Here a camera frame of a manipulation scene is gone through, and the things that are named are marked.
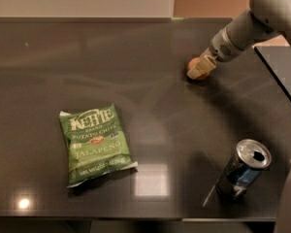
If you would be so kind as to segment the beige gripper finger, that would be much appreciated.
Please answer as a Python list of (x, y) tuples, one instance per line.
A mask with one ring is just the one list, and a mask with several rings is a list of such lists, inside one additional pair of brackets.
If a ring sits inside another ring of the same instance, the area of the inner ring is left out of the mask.
[(216, 60), (213, 56), (209, 54), (205, 54), (199, 57), (200, 62), (199, 62), (199, 69), (203, 72), (211, 72), (216, 68)]

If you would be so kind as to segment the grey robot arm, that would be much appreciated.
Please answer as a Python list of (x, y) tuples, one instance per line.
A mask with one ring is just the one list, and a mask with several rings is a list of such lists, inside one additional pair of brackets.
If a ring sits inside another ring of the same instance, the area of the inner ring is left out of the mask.
[[(198, 57), (187, 76), (203, 80), (219, 62), (228, 62), (249, 47), (283, 36), (291, 47), (291, 0), (249, 0), (249, 8), (221, 29)], [(291, 169), (280, 198), (274, 233), (291, 233)]]

